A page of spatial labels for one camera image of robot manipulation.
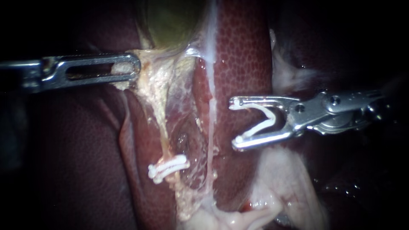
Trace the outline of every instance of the metal grasper jaw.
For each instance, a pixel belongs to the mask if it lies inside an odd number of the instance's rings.
[[[245,151],[275,144],[300,136],[306,129],[322,135],[362,129],[370,124],[363,116],[365,110],[369,109],[371,103],[382,98],[378,90],[335,94],[322,92],[308,101],[280,96],[232,97],[229,101],[230,110],[258,109],[267,117],[267,120],[233,139],[232,147],[237,151]],[[285,115],[286,123],[279,131],[259,134],[276,123],[276,116],[269,108],[281,111]]]
[[[130,63],[133,70],[124,74],[110,72],[88,73],[96,65]],[[51,89],[61,89],[97,83],[129,81],[137,77],[141,63],[137,56],[130,53],[74,55],[43,57],[38,60],[6,61],[0,63],[0,70],[17,71],[21,78],[19,89],[25,93],[37,93]]]

